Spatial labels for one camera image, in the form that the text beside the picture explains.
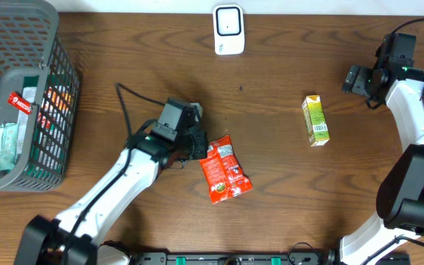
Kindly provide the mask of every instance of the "wood grain surface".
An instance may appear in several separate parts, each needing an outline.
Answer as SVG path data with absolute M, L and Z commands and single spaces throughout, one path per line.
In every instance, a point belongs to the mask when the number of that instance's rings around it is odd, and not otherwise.
M 59 33 L 82 74 L 77 125 L 61 187 L 0 193 L 0 264 L 11 264 L 37 214 L 53 218 L 113 165 L 126 138 L 114 82 L 150 98 L 200 102 L 210 139 L 230 134 L 254 189 L 212 205 L 199 163 L 168 170 L 128 206 L 106 239 L 132 251 L 280 252 L 298 241 L 333 247 L 375 210 L 381 181 L 401 155 L 386 107 L 341 92 L 352 64 L 372 66 L 384 35 L 407 17 L 246 15 L 246 48 L 213 51 L 211 15 L 70 13 Z M 424 69 L 424 24 L 415 65 Z M 330 132 L 310 147 L 301 110 L 318 93 Z M 133 127 L 161 107 L 125 96 Z M 399 249 L 424 264 L 424 248 Z

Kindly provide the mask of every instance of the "white backdrop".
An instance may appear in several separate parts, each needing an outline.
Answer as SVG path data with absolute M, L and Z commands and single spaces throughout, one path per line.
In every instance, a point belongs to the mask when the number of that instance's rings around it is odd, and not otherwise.
M 211 13 L 239 4 L 248 14 L 424 15 L 424 0 L 47 0 L 60 12 Z

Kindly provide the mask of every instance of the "yellow green box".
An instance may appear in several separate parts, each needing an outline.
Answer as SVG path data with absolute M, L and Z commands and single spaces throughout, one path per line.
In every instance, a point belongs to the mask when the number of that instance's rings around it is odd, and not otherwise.
M 330 140 L 328 127 L 323 116 L 320 95 L 306 96 L 302 103 L 303 115 L 307 124 L 310 146 L 322 146 Z

